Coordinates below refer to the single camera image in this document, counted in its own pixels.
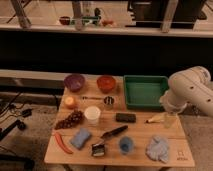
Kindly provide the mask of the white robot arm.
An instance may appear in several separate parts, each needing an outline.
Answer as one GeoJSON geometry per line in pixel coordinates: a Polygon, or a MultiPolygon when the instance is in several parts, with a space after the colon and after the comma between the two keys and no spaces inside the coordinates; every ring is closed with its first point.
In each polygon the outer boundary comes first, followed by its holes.
{"type": "Polygon", "coordinates": [[[171,127],[188,103],[213,117],[213,90],[209,88],[210,82],[211,74],[202,66],[172,74],[168,79],[169,89],[159,99],[165,110],[164,127],[171,127]]]}

